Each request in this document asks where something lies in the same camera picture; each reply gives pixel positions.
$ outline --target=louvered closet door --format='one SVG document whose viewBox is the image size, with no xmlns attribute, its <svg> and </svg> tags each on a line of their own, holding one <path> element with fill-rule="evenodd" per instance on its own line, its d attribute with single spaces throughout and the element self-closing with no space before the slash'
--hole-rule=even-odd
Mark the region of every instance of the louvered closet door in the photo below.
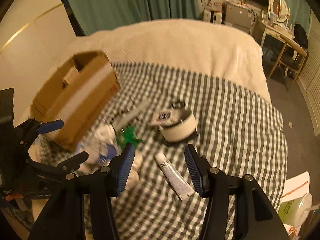
<svg viewBox="0 0 320 240">
<path fill-rule="evenodd" d="M 299 79 L 310 101 L 312 109 L 309 108 L 309 111 L 316 120 L 316 127 L 315 124 L 313 125 L 315 135 L 317 135 L 320 133 L 320 36 L 312 28 L 309 34 L 308 51 L 309 58 Z"/>
</svg>

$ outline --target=black backpack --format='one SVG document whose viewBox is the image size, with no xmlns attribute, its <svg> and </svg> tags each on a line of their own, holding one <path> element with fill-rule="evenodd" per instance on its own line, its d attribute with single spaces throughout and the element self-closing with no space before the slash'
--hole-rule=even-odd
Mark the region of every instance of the black backpack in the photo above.
<svg viewBox="0 0 320 240">
<path fill-rule="evenodd" d="M 294 41 L 298 43 L 301 47 L 308 48 L 308 38 L 306 31 L 300 24 L 294 26 Z"/>
</svg>

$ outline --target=carpet floor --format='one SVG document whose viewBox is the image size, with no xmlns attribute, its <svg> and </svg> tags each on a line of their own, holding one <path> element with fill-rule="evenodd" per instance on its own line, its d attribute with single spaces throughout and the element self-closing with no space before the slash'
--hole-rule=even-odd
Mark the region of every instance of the carpet floor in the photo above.
<svg viewBox="0 0 320 240">
<path fill-rule="evenodd" d="M 266 76 L 271 67 L 270 63 L 263 61 Z M 315 202 L 320 200 L 320 138 L 314 135 L 308 107 L 298 84 L 295 82 L 287 91 L 286 86 L 291 81 L 277 68 L 267 84 L 271 102 L 283 116 L 283 132 L 288 144 L 287 179 L 308 171 L 310 193 Z"/>
</svg>

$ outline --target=metal screw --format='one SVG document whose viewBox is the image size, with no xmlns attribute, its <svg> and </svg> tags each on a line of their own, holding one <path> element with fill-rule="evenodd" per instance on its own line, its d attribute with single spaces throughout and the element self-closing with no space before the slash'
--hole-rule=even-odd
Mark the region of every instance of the metal screw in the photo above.
<svg viewBox="0 0 320 240">
<path fill-rule="evenodd" d="M 110 168 L 108 166 L 103 166 L 103 167 L 101 167 L 100 171 L 105 173 L 105 172 L 110 171 Z"/>
<path fill-rule="evenodd" d="M 213 174 L 217 174 L 219 172 L 219 169 L 216 167 L 212 167 L 212 168 L 210 168 L 210 172 Z"/>
<path fill-rule="evenodd" d="M 75 175 L 73 173 L 68 173 L 66 175 L 66 179 L 73 179 L 75 177 Z"/>
<path fill-rule="evenodd" d="M 244 178 L 245 178 L 245 180 L 247 180 L 247 181 L 252 181 L 252 180 L 253 180 L 253 177 L 252 177 L 252 175 L 250 175 L 250 174 L 246 174 L 246 175 L 244 176 Z"/>
</svg>

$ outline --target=white comforter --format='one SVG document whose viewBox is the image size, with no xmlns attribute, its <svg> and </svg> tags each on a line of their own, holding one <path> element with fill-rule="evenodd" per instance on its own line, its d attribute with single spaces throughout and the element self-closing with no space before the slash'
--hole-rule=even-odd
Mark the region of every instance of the white comforter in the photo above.
<svg viewBox="0 0 320 240">
<path fill-rule="evenodd" d="M 149 62 L 218 76 L 270 101 L 260 46 L 226 25 L 172 19 L 99 31 L 78 37 L 61 61 L 78 51 L 101 48 L 110 62 Z"/>
</svg>

